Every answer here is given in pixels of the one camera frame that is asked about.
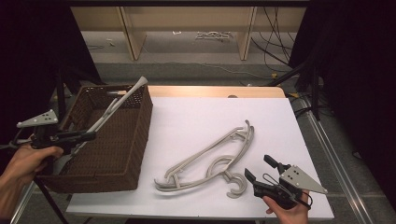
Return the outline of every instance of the finger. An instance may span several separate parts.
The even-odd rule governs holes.
[[[274,201],[272,198],[268,197],[268,196],[264,196],[262,198],[264,200],[264,202],[268,205],[268,207],[270,207],[270,209],[275,212],[275,214],[281,212],[283,210],[283,208],[281,208],[279,206],[279,204],[276,203],[276,201]]]
[[[22,145],[18,148],[18,150],[21,150],[21,149],[24,149],[24,150],[33,150],[32,146],[31,146],[29,143],[22,144]]]
[[[270,214],[273,214],[274,211],[273,211],[271,208],[268,208],[268,209],[265,211],[265,213],[268,214],[268,215],[270,215]]]
[[[39,166],[37,166],[37,168],[35,168],[35,172],[38,173],[42,171],[46,166],[47,166],[47,162],[46,161],[42,162]]]
[[[60,147],[46,147],[37,151],[41,159],[47,158],[48,156],[53,156],[55,158],[60,158],[64,154],[64,150]]]
[[[303,189],[303,194],[301,195],[301,200],[305,203],[308,203],[309,198],[309,190]]]

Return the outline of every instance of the white tabletop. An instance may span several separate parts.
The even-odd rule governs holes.
[[[318,180],[303,136],[286,98],[176,98],[152,97],[154,104],[148,144],[137,190],[109,193],[74,194],[67,212],[76,215],[109,217],[266,219],[266,204],[247,190],[238,199],[226,196],[235,184],[222,176],[194,189],[171,193],[155,189],[154,179],[164,181],[168,168],[201,151],[235,127],[255,128],[254,140],[244,157],[232,167],[243,174],[248,168],[261,182],[267,173],[278,180],[279,174],[265,161],[268,154],[284,164],[295,164]],[[209,152],[180,174],[183,181],[205,176],[208,164],[219,155],[234,155],[240,142],[227,143]],[[325,195],[310,193],[313,206],[310,220],[332,219]]]

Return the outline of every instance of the black cable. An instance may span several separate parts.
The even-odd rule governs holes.
[[[82,224],[87,224],[93,219],[93,217],[88,217]]]
[[[289,37],[290,37],[290,39],[291,39],[291,41],[293,41],[293,43],[295,42],[295,40],[294,40],[294,38],[290,35],[290,33],[288,32],[288,35],[289,35]]]
[[[304,202],[303,200],[297,199],[297,198],[296,198],[295,200],[296,200],[298,203],[302,204],[303,206],[307,207],[308,210],[311,210],[311,205],[312,205],[312,203],[314,202],[314,200],[312,199],[311,195],[309,195],[309,194],[307,194],[307,193],[305,193],[305,192],[303,192],[303,194],[307,195],[308,198],[311,199],[311,203],[306,203],[306,202]]]
[[[285,48],[285,49],[291,49],[291,48],[289,48],[289,47],[281,46],[281,45],[275,44],[275,43],[273,43],[273,42],[271,42],[271,41],[265,39],[265,37],[262,36],[262,32],[259,32],[259,35],[262,37],[262,39],[263,39],[265,42],[267,42],[267,43],[270,44],[270,45],[274,45],[274,46],[277,46],[277,47],[280,47],[280,48]]]
[[[288,63],[282,61],[281,59],[279,59],[278,57],[276,57],[274,54],[272,54],[271,52],[269,52],[268,50],[266,50],[266,49],[264,49],[262,46],[260,46],[256,41],[254,41],[253,38],[251,38],[251,41],[257,46],[258,49],[262,50],[264,53],[267,53],[268,55],[270,55],[270,56],[273,57],[274,59],[278,60],[280,63],[283,63],[283,64],[289,66]]]
[[[328,105],[318,105],[318,109],[326,108],[326,107],[329,107],[329,106]],[[305,107],[305,108],[302,108],[302,109],[298,109],[298,110],[293,111],[293,112],[294,112],[295,117],[299,118],[303,113],[308,112],[310,110],[312,110],[312,106]]]
[[[270,25],[271,25],[271,28],[272,28],[271,34],[274,33],[274,34],[276,35],[276,37],[277,37],[277,39],[278,39],[278,41],[279,41],[279,43],[280,43],[280,45],[281,45],[281,47],[282,47],[282,51],[283,51],[285,57],[286,57],[287,59],[289,59],[289,57],[290,57],[290,56],[289,56],[289,53],[285,50],[285,46],[283,45],[282,38],[280,37],[279,22],[277,21],[278,7],[275,7],[275,20],[274,20],[274,24],[272,24],[271,19],[270,19],[268,13],[267,13],[267,10],[265,9],[265,7],[264,7],[263,9],[264,9],[264,12],[265,12],[265,16],[267,17],[268,21],[270,22]]]
[[[17,132],[17,134],[15,135],[14,139],[12,139],[12,142],[11,142],[12,146],[17,146],[17,145],[18,145],[18,138],[20,137],[22,131],[23,131],[23,128],[21,128],[21,129]]]
[[[35,177],[34,181],[38,185],[38,187],[41,189],[41,192],[43,192],[44,196],[47,199],[47,202],[52,207],[53,211],[56,213],[58,218],[62,221],[63,224],[68,224],[66,218],[64,218],[64,214],[62,213],[61,209],[59,209],[58,205],[56,205],[55,201],[53,201],[52,197],[50,196],[49,191],[44,186],[44,184],[41,182],[41,180],[39,180],[37,177]]]
[[[303,100],[303,97],[305,97],[305,96],[311,97],[311,94],[299,95],[298,97],[293,96],[294,98],[290,100],[290,103],[293,103],[296,100]]]
[[[291,95],[290,93],[285,93],[285,96],[286,96],[286,98],[289,98],[289,97],[294,97],[293,95]]]

